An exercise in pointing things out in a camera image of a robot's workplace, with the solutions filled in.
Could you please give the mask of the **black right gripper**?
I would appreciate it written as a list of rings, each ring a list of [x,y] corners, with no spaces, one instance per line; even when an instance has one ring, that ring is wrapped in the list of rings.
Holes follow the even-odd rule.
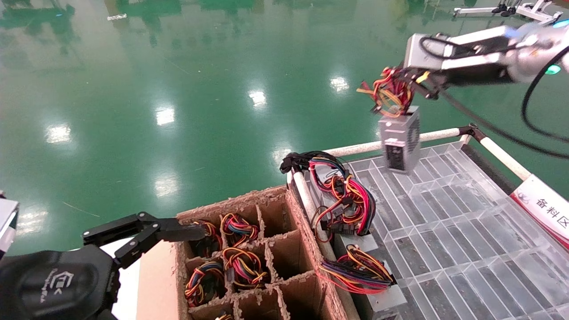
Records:
[[[443,85],[474,86],[516,83],[508,72],[508,65],[499,61],[486,61],[482,63],[440,64],[440,70],[424,68],[400,68],[397,70],[398,80],[411,80],[411,87],[416,94],[428,100],[439,99],[441,86],[429,78],[440,75]]]

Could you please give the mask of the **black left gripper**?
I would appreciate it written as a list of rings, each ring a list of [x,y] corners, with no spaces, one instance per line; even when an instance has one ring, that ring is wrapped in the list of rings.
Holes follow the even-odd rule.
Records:
[[[94,245],[1,259],[3,320],[113,320],[120,288],[114,259]]]

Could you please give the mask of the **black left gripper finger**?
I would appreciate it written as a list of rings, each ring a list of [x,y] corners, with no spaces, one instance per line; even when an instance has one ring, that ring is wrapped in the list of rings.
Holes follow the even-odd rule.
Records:
[[[161,241],[198,241],[206,236],[201,224],[182,225],[177,218],[157,218],[147,212],[122,217],[83,233],[83,245],[101,247],[118,240],[130,241],[114,253],[116,263],[126,269]]]

